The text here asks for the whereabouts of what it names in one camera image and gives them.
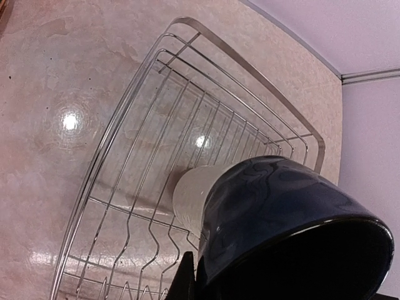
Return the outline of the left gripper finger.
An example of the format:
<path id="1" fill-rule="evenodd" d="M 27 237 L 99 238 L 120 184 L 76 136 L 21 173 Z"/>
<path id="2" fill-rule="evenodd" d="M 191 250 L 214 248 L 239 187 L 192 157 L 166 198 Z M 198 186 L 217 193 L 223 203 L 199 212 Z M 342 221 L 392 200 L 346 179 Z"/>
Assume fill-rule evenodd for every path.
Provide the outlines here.
<path id="1" fill-rule="evenodd" d="M 195 285 L 194 255 L 186 251 L 165 300 L 195 300 Z"/>

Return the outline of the dark blue mug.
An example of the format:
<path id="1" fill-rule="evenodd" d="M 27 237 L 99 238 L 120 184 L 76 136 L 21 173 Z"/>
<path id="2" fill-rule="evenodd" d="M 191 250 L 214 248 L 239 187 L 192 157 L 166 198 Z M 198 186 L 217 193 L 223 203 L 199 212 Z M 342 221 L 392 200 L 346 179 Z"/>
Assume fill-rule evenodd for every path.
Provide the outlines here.
<path id="1" fill-rule="evenodd" d="M 369 299 L 394 256 L 389 228 L 302 164 L 259 156 L 206 198 L 201 299 Z"/>

